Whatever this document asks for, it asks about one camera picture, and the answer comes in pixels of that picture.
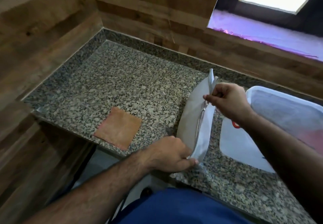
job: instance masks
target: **speckled granite surface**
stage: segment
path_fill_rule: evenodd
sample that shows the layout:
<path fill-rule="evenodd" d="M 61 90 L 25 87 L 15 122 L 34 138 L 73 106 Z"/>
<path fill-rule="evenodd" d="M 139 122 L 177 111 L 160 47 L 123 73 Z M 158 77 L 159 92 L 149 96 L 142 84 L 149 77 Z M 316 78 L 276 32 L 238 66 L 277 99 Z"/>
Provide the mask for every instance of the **speckled granite surface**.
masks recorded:
<path fill-rule="evenodd" d="M 230 73 L 226 81 L 244 85 L 236 72 Z M 172 134 L 189 93 L 206 76 L 106 41 L 88 59 L 68 60 L 25 101 L 45 120 L 127 155 Z M 128 151 L 92 136 L 113 106 L 142 119 Z M 215 113 L 203 164 L 172 177 L 271 223 L 314 223 L 276 175 L 221 154 L 221 123 L 222 116 Z"/>

